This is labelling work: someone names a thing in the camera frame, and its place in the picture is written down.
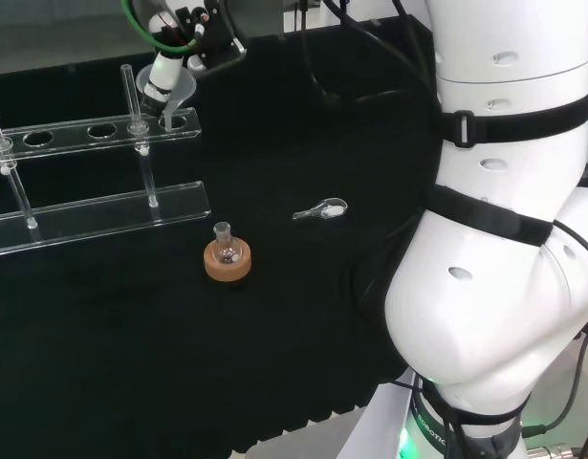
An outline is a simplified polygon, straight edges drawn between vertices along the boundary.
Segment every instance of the hole in rack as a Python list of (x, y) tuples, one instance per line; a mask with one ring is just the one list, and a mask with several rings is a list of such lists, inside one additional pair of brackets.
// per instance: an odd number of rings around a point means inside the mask
[(448, 272), (450, 273), (450, 275), (455, 277), (457, 280), (462, 280), (462, 281), (471, 281), (472, 280), (471, 272), (467, 271), (463, 268), (452, 267), (452, 268), (448, 269)]
[(118, 128), (115, 124), (98, 124), (92, 126), (87, 130), (87, 135), (94, 139), (108, 139), (113, 137), (118, 132)]
[[(172, 130), (176, 131), (177, 129), (181, 129), (183, 126), (185, 126), (186, 123), (187, 120), (185, 119), (185, 117), (172, 117)], [(164, 118), (160, 118), (160, 127), (162, 129), (166, 128)]]
[(27, 146), (37, 148), (39, 146), (49, 145), (54, 139), (54, 134), (51, 131), (31, 132), (24, 136), (24, 143)]

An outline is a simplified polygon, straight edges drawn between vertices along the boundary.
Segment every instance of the black cloth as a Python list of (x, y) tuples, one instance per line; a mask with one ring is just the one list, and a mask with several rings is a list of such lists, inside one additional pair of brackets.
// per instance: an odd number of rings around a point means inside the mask
[[(401, 43), (398, 21), (383, 24)], [(242, 64), (199, 82), (202, 138), (152, 150), (158, 186), (205, 182), (210, 217), (0, 256), (0, 459), (225, 458), (365, 405), (403, 372), (339, 281), (356, 247), (380, 253), (420, 206), (442, 141), (418, 85), (373, 43), (341, 27), (309, 40), (326, 89), (408, 96), (328, 111), (298, 34), (254, 40)], [(0, 76), (1, 123), (125, 113), (120, 65), (151, 60)], [(142, 189), (129, 150), (18, 167), (40, 207)], [(330, 197), (348, 202), (344, 217), (292, 221)], [(0, 213), (14, 209), (0, 176)], [(251, 246), (236, 288), (204, 273), (219, 221)], [(359, 267), (359, 294), (371, 275)]]

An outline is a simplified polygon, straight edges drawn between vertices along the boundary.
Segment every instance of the velcro strap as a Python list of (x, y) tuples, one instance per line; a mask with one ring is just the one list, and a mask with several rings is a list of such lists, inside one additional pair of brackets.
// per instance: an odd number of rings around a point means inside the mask
[(552, 222), (519, 215), (446, 186), (429, 190), (426, 208), (461, 225), (530, 246), (544, 245), (553, 230)]
[(567, 105), (539, 112), (477, 117), (469, 110), (443, 113), (443, 139), (460, 148), (477, 143), (523, 142), (544, 139), (580, 127), (588, 121), (588, 95)]

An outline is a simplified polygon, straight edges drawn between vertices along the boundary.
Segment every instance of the black strap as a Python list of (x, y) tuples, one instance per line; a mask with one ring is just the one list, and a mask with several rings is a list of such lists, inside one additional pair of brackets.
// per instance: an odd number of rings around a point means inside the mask
[(551, 222), (519, 215), (446, 186), (430, 189), (426, 208), (461, 225), (530, 246), (544, 245), (553, 230)]
[(521, 406), (504, 414), (484, 415), (471, 413), (463, 409), (453, 408), (450, 404), (445, 402), (433, 382), (423, 379), (423, 394), (425, 399), (434, 408), (436, 414), (446, 422), (457, 426), (498, 426), (504, 424), (511, 419), (517, 417), (525, 408), (532, 394), (523, 402)]
[(540, 112), (477, 117), (460, 110), (443, 113), (443, 139), (460, 148), (477, 143), (523, 142), (556, 136), (580, 127), (588, 121), (588, 95), (567, 105)]

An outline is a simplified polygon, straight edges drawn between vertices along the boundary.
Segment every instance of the cable connector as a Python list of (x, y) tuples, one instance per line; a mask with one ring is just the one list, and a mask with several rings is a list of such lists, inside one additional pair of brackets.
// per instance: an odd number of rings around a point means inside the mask
[(521, 429), (521, 436), (523, 438), (535, 437), (536, 435), (544, 435), (549, 429), (543, 424), (539, 426), (528, 426)]

